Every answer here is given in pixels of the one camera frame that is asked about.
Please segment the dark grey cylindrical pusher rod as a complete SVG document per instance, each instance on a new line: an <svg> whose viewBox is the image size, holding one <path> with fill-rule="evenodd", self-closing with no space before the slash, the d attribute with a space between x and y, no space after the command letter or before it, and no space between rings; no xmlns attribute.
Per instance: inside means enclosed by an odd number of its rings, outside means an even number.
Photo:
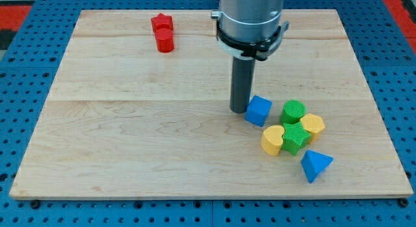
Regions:
<svg viewBox="0 0 416 227"><path fill-rule="evenodd" d="M245 113L250 101L255 60L233 57L231 69L230 109L237 114Z"/></svg>

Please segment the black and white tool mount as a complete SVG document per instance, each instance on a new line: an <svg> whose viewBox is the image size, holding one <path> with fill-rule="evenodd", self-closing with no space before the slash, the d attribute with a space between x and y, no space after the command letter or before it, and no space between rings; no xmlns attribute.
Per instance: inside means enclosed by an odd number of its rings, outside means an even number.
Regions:
<svg viewBox="0 0 416 227"><path fill-rule="evenodd" d="M221 28L220 22L216 22L216 39L220 47L229 55L240 59L265 61L281 45L283 34L289 28L289 21L279 25L276 32L261 42L241 42L229 37Z"/></svg>

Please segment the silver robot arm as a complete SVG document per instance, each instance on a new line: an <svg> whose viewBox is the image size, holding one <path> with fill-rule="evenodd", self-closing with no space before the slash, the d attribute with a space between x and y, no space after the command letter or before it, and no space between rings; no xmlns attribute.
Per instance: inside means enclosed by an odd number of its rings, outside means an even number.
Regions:
<svg viewBox="0 0 416 227"><path fill-rule="evenodd" d="M250 102L255 62L265 61L281 45L289 22L280 22L284 0L220 0L211 12L216 39L232 56L229 108L245 113Z"/></svg>

